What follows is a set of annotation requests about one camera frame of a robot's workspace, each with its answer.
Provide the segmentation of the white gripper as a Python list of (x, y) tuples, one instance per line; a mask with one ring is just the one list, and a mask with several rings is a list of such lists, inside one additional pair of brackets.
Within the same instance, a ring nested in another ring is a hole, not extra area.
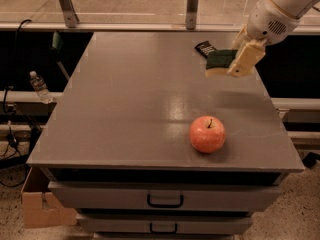
[(253, 73), (255, 65), (265, 56), (267, 45), (282, 42), (299, 23), (299, 19), (282, 10), (272, 0), (260, 0), (252, 10), (232, 43), (236, 50), (227, 74), (244, 77)]

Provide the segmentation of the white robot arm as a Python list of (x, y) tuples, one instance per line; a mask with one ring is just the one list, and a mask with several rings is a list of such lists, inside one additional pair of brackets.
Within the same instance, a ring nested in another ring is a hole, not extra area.
[(232, 48), (237, 53), (227, 74), (234, 77), (252, 74), (265, 56), (265, 48), (282, 42), (319, 1), (259, 0), (233, 42)]

